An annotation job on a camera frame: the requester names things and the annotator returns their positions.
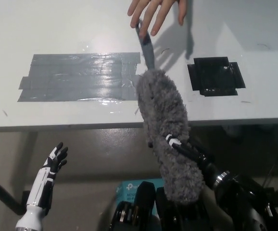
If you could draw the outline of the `person's bare hand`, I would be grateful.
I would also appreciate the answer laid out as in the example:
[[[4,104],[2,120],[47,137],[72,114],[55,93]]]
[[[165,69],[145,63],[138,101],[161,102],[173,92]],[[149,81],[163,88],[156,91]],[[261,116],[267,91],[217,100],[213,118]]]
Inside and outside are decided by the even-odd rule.
[[[136,25],[139,23],[139,19],[141,14],[143,13],[143,10],[147,8],[143,17],[141,27],[139,29],[139,36],[141,38],[145,37],[152,18],[155,15],[156,10],[160,6],[160,10],[157,13],[156,20],[151,31],[151,35],[155,36],[159,32],[161,26],[164,23],[164,20],[166,19],[170,9],[175,2],[177,2],[178,4],[177,20],[179,25],[182,26],[184,24],[184,18],[187,14],[187,0],[133,0],[127,11],[127,15],[132,17],[130,21],[130,27],[136,27]]]

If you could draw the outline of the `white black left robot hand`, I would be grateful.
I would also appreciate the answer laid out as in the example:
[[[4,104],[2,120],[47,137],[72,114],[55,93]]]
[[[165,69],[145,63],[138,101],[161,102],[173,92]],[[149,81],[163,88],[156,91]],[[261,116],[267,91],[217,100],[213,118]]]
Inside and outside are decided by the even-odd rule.
[[[26,205],[34,205],[49,210],[51,207],[54,181],[57,173],[67,163],[68,147],[59,143],[49,154],[42,168],[38,171]]]

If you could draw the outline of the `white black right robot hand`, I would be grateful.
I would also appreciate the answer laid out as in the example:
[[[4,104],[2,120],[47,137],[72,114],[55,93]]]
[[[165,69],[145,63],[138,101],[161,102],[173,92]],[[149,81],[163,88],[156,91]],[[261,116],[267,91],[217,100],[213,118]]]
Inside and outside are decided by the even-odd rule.
[[[214,158],[195,140],[181,142],[169,134],[149,140],[148,146],[159,162],[165,195],[171,200],[188,197],[192,201],[205,185],[210,189],[217,186]]]

